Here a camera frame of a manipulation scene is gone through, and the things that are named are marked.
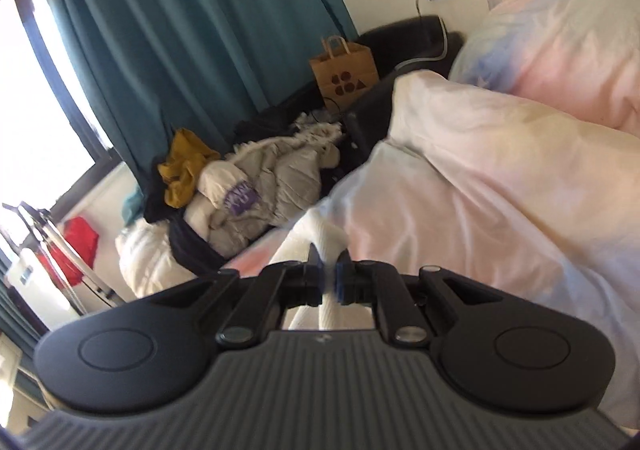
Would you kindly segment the cream zip-up jacket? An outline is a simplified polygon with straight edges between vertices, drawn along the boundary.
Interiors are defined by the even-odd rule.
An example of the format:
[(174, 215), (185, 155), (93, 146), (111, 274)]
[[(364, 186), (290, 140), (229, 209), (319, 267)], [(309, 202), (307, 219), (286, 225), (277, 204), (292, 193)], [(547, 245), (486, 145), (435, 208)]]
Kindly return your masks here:
[(335, 267), (338, 257), (347, 248), (347, 233), (328, 221), (315, 207), (293, 225), (269, 262), (309, 262), (309, 252), (314, 251), (319, 257), (322, 303), (294, 307), (292, 313), (285, 315), (285, 330), (369, 330), (374, 327), (369, 307), (338, 303), (334, 291)]

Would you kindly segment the metal clothes rack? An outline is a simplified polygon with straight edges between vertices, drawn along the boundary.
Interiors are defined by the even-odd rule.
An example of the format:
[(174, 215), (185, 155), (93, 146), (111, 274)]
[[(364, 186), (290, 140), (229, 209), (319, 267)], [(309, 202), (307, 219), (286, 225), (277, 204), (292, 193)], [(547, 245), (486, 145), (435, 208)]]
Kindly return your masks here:
[(93, 268), (100, 236), (85, 219), (73, 217), (58, 229), (48, 210), (34, 209), (26, 202), (17, 207), (2, 203), (2, 209), (15, 214), (26, 227), (29, 239), (36, 246), (36, 262), (78, 314), (89, 312), (80, 293), (102, 308), (125, 303)]

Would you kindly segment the black garment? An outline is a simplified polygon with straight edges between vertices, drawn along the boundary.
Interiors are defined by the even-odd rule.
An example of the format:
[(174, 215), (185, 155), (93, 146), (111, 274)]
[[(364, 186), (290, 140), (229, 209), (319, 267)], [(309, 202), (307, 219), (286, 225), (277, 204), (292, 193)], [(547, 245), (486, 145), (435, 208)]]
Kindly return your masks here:
[(143, 217), (150, 224), (162, 223), (168, 227), (171, 255), (179, 265), (198, 277), (216, 273), (228, 259), (216, 252), (186, 222), (186, 209), (175, 209), (165, 202), (167, 189), (156, 169), (144, 189)]

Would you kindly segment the white puffy comforter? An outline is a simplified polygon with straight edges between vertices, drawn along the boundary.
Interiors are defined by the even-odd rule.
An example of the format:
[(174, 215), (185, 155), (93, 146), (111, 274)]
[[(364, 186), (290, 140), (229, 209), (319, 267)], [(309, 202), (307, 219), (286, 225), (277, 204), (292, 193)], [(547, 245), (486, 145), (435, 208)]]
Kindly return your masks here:
[(138, 299), (196, 278), (176, 261), (168, 230), (167, 221), (150, 224), (139, 217), (115, 239), (120, 273)]

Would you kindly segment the mustard yellow garment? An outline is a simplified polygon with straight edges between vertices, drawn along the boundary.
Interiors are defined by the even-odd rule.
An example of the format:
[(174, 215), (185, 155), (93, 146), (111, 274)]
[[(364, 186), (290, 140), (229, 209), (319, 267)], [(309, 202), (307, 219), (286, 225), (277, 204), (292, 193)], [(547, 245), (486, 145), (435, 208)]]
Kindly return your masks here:
[(219, 159), (220, 153), (209, 148), (190, 129), (178, 129), (167, 158), (157, 166), (166, 186), (165, 203), (174, 209), (185, 207), (193, 198), (204, 167)]

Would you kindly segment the red garment on rack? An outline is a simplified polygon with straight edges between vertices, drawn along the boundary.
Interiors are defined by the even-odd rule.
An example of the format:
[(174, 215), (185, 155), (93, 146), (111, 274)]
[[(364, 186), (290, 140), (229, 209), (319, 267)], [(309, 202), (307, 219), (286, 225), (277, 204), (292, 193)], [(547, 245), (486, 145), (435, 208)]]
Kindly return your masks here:
[[(68, 219), (62, 231), (64, 239), (76, 251), (80, 258), (90, 267), (94, 267), (98, 251), (99, 234), (81, 216)], [(81, 271), (67, 258), (62, 251), (52, 245), (50, 251), (53, 259), (62, 270), (67, 282), (74, 287), (82, 279)]]

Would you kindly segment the brown paper bag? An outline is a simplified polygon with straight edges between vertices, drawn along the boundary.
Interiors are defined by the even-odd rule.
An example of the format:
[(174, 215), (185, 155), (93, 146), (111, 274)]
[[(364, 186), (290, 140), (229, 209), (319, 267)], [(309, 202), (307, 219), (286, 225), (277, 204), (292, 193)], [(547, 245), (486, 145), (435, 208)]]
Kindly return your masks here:
[(343, 36), (322, 38), (321, 44), (323, 53), (311, 58), (309, 65), (326, 109), (344, 112), (378, 84), (378, 69), (367, 46)]

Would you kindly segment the black chair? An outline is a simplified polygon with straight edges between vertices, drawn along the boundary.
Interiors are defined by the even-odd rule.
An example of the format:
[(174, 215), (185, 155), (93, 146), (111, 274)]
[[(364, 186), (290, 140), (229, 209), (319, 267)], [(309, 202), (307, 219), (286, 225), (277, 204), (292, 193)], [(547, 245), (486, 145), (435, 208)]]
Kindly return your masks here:
[(427, 15), (371, 29), (357, 42), (370, 48), (378, 69), (378, 83), (351, 104), (342, 118), (352, 158), (361, 164), (387, 135), (396, 79), (416, 70), (448, 77), (464, 35), (447, 30), (437, 16)]

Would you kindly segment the white air purifier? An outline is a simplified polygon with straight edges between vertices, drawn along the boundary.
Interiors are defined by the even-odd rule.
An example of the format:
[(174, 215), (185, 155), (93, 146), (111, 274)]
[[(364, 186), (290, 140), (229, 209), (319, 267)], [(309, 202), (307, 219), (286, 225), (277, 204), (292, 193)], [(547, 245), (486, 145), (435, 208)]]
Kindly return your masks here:
[(6, 282), (16, 288), (28, 307), (49, 330), (58, 329), (79, 318), (78, 312), (54, 285), (31, 249), (21, 249), (6, 274)]

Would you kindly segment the right teal curtain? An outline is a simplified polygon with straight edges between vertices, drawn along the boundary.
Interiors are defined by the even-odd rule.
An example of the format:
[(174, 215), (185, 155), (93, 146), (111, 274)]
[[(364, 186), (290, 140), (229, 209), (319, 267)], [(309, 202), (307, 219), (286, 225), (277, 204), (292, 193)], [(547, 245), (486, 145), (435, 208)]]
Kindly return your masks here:
[(139, 181), (177, 129), (217, 151), (311, 78), (343, 0), (47, 0), (93, 113)]

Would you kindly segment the pastel pillow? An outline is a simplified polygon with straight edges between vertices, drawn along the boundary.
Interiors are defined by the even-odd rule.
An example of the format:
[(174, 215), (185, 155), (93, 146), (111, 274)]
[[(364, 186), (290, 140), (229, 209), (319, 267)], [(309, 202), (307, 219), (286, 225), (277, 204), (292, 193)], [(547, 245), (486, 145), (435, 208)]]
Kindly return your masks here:
[(488, 0), (449, 74), (639, 133), (639, 0)]

